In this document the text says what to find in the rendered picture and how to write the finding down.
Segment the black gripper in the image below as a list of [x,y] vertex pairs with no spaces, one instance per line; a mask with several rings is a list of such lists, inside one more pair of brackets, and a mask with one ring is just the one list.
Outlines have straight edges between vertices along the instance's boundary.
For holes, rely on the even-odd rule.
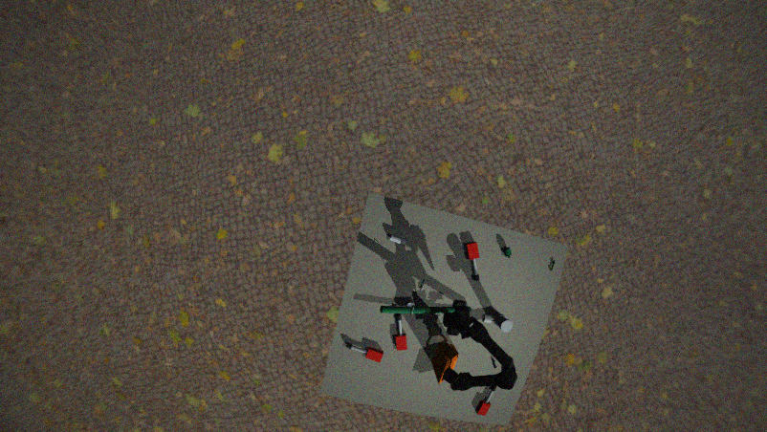
[[[452,303],[452,307],[454,309],[457,306],[464,306],[464,305],[466,306],[467,303],[465,301],[462,301],[462,300],[454,300],[453,303]],[[456,322],[457,321],[456,321],[456,317],[455,317],[454,320],[453,320],[453,324],[451,324],[451,325],[449,325],[449,327],[447,327],[447,334],[448,335],[459,335],[459,332],[457,331],[456,325],[455,325]]]

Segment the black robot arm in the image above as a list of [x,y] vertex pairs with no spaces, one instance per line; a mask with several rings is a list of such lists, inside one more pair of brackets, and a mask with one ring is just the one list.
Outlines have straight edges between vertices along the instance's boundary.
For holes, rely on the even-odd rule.
[[[473,316],[470,317],[470,309],[467,309],[467,306],[457,306],[453,313],[445,312],[443,316],[444,326],[449,327],[449,325],[453,324],[455,317],[457,321],[455,324],[456,329],[462,336],[462,339],[471,337],[475,342],[484,345],[502,365],[501,372],[496,375],[473,377],[470,373],[465,372],[457,374],[449,367],[444,372],[442,380],[446,380],[453,391],[464,391],[476,386],[498,386],[501,389],[512,390],[517,381],[513,359],[489,337],[488,331],[482,323]],[[471,324],[472,326],[470,327]]]

